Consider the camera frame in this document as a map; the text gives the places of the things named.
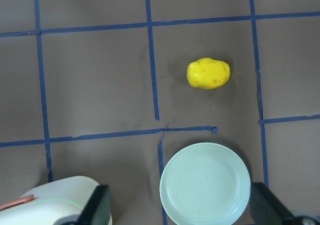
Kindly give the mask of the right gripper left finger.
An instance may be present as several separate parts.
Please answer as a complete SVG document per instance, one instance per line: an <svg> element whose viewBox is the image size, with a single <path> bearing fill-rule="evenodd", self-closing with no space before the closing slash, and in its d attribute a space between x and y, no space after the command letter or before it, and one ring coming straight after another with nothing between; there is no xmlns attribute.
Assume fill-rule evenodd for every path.
<svg viewBox="0 0 320 225"><path fill-rule="evenodd" d="M111 225L111 195L108 185L98 185L79 218L76 225Z"/></svg>

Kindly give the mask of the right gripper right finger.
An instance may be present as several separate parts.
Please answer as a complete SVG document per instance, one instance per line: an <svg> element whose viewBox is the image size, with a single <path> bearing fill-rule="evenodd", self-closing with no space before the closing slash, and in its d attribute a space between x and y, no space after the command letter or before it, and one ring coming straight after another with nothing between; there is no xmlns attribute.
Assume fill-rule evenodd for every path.
<svg viewBox="0 0 320 225"><path fill-rule="evenodd" d="M249 210L256 225L299 225L284 204L262 182L252 182Z"/></svg>

